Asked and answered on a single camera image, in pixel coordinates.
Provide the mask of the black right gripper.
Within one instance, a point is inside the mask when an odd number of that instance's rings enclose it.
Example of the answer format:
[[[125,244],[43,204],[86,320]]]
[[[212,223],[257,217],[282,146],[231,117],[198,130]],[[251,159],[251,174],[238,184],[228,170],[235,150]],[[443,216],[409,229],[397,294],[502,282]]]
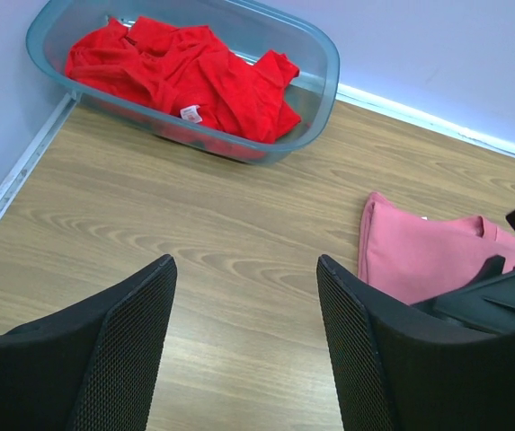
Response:
[[[502,274],[504,258],[488,259],[465,286],[415,303],[414,308],[460,327],[492,334],[515,330],[515,268]]]

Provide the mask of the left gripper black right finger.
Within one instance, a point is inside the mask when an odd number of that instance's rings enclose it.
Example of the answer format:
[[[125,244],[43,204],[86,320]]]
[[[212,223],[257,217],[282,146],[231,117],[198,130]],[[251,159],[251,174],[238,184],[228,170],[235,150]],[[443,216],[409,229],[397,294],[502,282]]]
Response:
[[[327,255],[316,279],[345,429],[515,430],[515,330],[442,321]]]

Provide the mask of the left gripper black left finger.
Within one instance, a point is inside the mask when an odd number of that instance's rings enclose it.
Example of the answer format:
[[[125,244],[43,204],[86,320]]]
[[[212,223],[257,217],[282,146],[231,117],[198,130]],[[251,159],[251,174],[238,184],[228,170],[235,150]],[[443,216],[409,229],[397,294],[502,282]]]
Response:
[[[173,306],[164,255],[0,335],[0,430],[144,430]]]

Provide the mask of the pink t-shirt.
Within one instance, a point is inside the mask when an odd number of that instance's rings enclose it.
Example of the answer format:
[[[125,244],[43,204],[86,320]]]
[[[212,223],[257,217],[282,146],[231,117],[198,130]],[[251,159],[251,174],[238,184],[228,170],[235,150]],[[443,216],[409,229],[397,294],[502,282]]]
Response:
[[[515,267],[515,236],[481,215],[430,220],[372,192],[360,220],[358,278],[396,300],[415,304],[473,280],[487,259]]]

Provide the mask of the bright red crumpled t-shirts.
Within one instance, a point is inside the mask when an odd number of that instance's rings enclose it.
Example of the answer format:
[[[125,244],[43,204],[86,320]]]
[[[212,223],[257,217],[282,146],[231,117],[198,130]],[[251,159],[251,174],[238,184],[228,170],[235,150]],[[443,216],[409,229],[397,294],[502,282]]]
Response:
[[[301,121],[285,100],[299,69],[268,50],[249,64],[207,25],[175,27],[140,16],[81,38],[67,55],[68,78],[194,124],[273,144]]]

